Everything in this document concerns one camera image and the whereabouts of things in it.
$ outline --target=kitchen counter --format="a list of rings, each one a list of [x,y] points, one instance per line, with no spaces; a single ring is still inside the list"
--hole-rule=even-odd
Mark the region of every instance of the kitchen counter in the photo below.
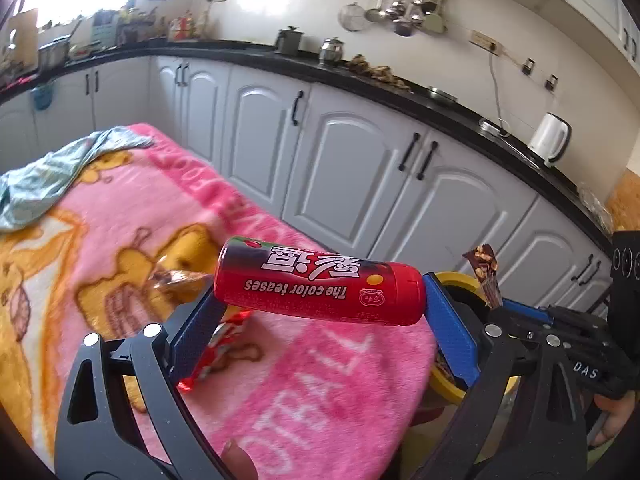
[[[575,185],[555,168],[546,168],[542,160],[529,151],[520,140],[513,136],[502,139],[483,135],[478,127],[482,116],[460,104],[443,106],[429,98],[426,90],[419,85],[407,82],[414,91],[411,94],[355,75],[343,66],[320,67],[315,54],[300,52],[299,57],[281,56],[269,47],[237,41],[184,44],[151,41],[106,51],[85,60],[68,63],[23,83],[14,84],[0,92],[0,104],[57,76],[85,70],[105,62],[139,56],[176,56],[224,61],[307,82],[322,83],[382,104],[436,128],[513,173],[571,219],[605,254],[611,253],[610,235],[582,205]]]

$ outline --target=blue gripper pad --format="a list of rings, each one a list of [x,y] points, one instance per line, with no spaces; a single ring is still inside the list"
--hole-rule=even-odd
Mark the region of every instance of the blue gripper pad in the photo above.
[[[196,301],[197,306],[184,321],[175,338],[172,338],[170,342],[167,368],[169,380],[172,384],[177,384],[180,379],[189,377],[193,373],[207,343],[211,339],[211,335],[226,310],[226,304],[220,303],[216,299],[212,288]],[[181,307],[190,307],[191,305],[191,303],[179,305],[176,310]]]
[[[453,309],[449,296],[440,286],[438,279],[431,274],[425,274],[422,281],[427,291],[424,317],[433,330],[438,346],[453,374],[471,387],[480,376],[478,347]]]
[[[511,310],[512,312],[522,314],[523,316],[532,317],[540,323],[547,323],[549,325],[553,325],[554,323],[549,314],[547,314],[543,310],[538,310],[532,306],[525,305],[524,303],[504,299],[502,300],[502,306],[507,310]]]

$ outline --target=cutting board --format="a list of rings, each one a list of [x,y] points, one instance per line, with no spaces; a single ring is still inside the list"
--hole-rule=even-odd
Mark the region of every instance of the cutting board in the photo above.
[[[20,12],[9,18],[7,30],[15,29],[14,60],[24,64],[25,71],[38,67],[38,9]]]

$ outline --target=yellow dot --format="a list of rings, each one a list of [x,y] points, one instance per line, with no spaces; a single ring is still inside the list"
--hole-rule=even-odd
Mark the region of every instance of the yellow dot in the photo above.
[[[367,278],[367,283],[369,285],[379,285],[380,283],[384,282],[385,279],[380,276],[379,274],[372,274]]]

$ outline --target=red candy bottle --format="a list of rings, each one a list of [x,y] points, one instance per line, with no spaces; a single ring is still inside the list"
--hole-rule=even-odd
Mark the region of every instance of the red candy bottle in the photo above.
[[[411,325],[424,314],[417,269],[341,254],[230,238],[214,293],[224,303],[330,321]]]

